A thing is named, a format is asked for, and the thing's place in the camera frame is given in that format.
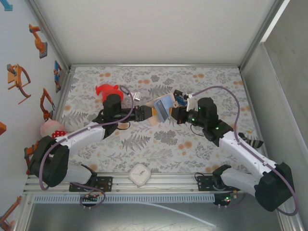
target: black mount plate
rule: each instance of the black mount plate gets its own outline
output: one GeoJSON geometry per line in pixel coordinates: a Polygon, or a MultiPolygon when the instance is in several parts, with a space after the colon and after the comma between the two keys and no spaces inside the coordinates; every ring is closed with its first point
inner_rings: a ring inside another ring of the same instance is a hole
{"type": "Polygon", "coordinates": [[[213,176],[197,176],[199,191],[239,191],[234,187],[226,186],[225,189],[219,190],[214,186],[213,176]]]}
{"type": "MultiPolygon", "coordinates": [[[[96,188],[102,189],[104,192],[111,192],[112,190],[112,177],[97,177],[96,188]]],[[[78,187],[74,184],[69,184],[70,192],[89,192],[88,190],[78,187]]]]}

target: gray floor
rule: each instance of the gray floor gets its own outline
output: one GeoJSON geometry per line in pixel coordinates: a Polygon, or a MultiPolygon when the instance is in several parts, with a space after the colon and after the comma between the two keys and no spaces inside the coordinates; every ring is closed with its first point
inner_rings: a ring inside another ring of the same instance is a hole
{"type": "Polygon", "coordinates": [[[162,204],[211,224],[148,205],[102,205],[83,211],[79,205],[34,205],[29,231],[278,231],[276,212],[265,211],[252,196],[235,208],[213,204],[162,204]]]}

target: stuffed toy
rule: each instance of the stuffed toy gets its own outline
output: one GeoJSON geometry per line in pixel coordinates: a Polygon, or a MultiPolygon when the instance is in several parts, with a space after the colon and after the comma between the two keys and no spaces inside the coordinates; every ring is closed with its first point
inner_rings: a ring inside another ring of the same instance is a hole
{"type": "Polygon", "coordinates": [[[48,118],[48,120],[40,126],[40,135],[42,137],[50,136],[52,138],[57,138],[67,134],[64,129],[64,125],[60,124],[58,121],[48,118]]]}

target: white clock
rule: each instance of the white clock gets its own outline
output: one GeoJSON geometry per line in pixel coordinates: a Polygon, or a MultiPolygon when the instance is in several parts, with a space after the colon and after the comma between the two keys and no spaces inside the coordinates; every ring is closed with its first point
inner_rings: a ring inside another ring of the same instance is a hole
{"type": "Polygon", "coordinates": [[[150,170],[142,164],[136,164],[129,173],[129,178],[137,185],[137,187],[145,185],[150,176],[150,170]]]}

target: floral tablecloth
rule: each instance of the floral tablecloth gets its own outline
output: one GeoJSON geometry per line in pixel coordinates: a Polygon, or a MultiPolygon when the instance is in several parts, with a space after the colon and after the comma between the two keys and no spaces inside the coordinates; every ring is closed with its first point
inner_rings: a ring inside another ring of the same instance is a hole
{"type": "MultiPolygon", "coordinates": [[[[82,128],[97,116],[103,105],[95,86],[105,83],[140,91],[141,101],[136,105],[175,89],[192,93],[209,86],[225,86],[241,105],[238,131],[249,138],[257,137],[239,70],[200,67],[77,67],[60,121],[68,132],[82,128]]],[[[219,118],[233,126],[237,111],[234,99],[224,90],[216,89],[197,98],[205,96],[214,100],[219,118]]],[[[130,97],[125,96],[122,108],[130,104],[130,97]]],[[[200,129],[193,130],[201,134],[200,129]]],[[[131,122],[129,129],[116,130],[107,139],[70,154],[69,162],[88,165],[97,172],[129,172],[137,163],[154,173],[212,172],[223,164],[247,171],[231,154],[193,134],[189,124],[177,125],[171,117],[154,127],[148,121],[131,122]]]]}

